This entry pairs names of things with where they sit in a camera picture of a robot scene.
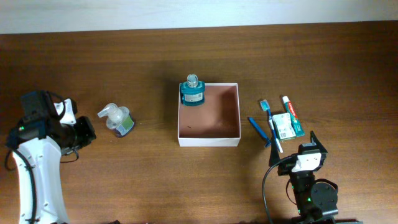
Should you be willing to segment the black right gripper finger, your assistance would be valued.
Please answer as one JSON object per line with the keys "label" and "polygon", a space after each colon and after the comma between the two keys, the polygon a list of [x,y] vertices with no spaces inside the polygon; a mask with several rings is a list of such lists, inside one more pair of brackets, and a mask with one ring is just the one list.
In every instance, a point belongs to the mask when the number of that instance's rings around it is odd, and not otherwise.
{"label": "black right gripper finger", "polygon": [[275,140],[271,141],[271,153],[269,158],[269,167],[272,167],[280,161],[279,148]]}
{"label": "black right gripper finger", "polygon": [[311,142],[313,142],[316,145],[317,149],[321,153],[327,153],[327,150],[325,149],[323,144],[318,140],[318,138],[316,137],[314,131],[310,131],[310,139],[311,139]]}

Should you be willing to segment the green Colgate toothpaste tube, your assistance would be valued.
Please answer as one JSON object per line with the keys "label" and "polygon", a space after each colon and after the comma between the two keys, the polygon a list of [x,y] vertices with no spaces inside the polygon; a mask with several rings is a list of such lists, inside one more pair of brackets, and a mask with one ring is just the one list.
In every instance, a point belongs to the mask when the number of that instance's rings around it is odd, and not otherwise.
{"label": "green Colgate toothpaste tube", "polygon": [[296,136],[297,137],[304,136],[305,131],[303,130],[303,127],[297,117],[297,114],[296,114],[294,107],[293,107],[291,101],[289,100],[288,96],[283,96],[282,101],[283,101],[286,111],[290,115],[290,120],[291,120],[292,127],[294,129]]}

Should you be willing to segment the green and white soap packet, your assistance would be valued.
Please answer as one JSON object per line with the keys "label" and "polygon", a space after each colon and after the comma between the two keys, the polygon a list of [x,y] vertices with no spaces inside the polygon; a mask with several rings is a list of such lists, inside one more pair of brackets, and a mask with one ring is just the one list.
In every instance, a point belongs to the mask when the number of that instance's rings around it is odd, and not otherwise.
{"label": "green and white soap packet", "polygon": [[289,113],[275,114],[272,116],[272,121],[280,141],[296,138]]}

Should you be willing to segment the clear pump soap bottle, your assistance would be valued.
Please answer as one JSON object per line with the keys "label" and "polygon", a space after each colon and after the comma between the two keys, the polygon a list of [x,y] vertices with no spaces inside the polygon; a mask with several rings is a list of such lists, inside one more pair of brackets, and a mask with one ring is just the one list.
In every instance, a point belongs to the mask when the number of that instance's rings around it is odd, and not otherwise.
{"label": "clear pump soap bottle", "polygon": [[109,103],[97,115],[99,118],[107,117],[107,128],[113,131],[118,138],[128,135],[135,127],[135,121],[125,106]]}

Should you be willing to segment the blue Listerine mouthwash bottle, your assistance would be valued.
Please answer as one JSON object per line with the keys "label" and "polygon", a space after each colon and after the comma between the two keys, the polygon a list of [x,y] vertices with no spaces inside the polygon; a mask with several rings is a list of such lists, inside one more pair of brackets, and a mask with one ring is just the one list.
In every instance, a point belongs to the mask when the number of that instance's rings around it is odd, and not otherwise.
{"label": "blue Listerine mouthwash bottle", "polygon": [[195,74],[189,74],[186,82],[180,85],[180,99],[185,106],[198,106],[205,102],[205,82]]}

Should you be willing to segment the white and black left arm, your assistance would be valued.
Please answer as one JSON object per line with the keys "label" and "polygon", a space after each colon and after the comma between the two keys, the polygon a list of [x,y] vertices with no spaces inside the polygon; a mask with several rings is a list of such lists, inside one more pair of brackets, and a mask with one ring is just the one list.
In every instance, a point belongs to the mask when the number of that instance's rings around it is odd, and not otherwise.
{"label": "white and black left arm", "polygon": [[24,116],[12,128],[6,146],[19,176],[20,223],[69,223],[62,193],[62,157],[96,139],[86,116],[77,118],[77,105],[50,91],[21,97]]}

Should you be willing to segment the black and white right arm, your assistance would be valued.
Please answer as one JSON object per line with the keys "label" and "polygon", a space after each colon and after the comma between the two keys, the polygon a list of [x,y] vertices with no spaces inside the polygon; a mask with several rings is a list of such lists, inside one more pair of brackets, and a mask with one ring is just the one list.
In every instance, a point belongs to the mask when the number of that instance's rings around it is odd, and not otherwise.
{"label": "black and white right arm", "polygon": [[338,186],[327,179],[316,179],[314,173],[320,170],[326,160],[328,151],[321,144],[313,131],[310,142],[301,144],[298,152],[280,158],[275,144],[272,145],[269,169],[278,168],[278,175],[289,176],[288,184],[292,186],[298,216],[292,223],[334,223],[338,214]]}

